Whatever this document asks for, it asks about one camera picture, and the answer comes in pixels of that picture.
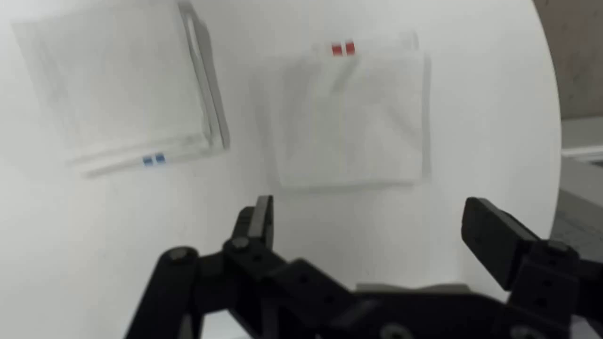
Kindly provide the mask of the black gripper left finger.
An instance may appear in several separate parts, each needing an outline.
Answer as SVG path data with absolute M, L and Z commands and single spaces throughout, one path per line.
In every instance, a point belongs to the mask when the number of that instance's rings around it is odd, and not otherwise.
M 158 258 L 124 339 L 201 339 L 218 311 L 252 339 L 348 339 L 348 301 L 312 264 L 273 250 L 273 198 L 260 196 L 218 252 L 175 247 Z

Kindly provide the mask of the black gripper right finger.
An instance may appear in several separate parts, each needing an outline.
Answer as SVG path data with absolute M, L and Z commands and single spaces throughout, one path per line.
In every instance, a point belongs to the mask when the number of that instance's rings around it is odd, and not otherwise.
M 603 264 L 540 239 L 486 198 L 467 198 L 461 239 L 508 294 L 495 322 L 501 339 L 571 339 L 572 318 L 603 333 Z

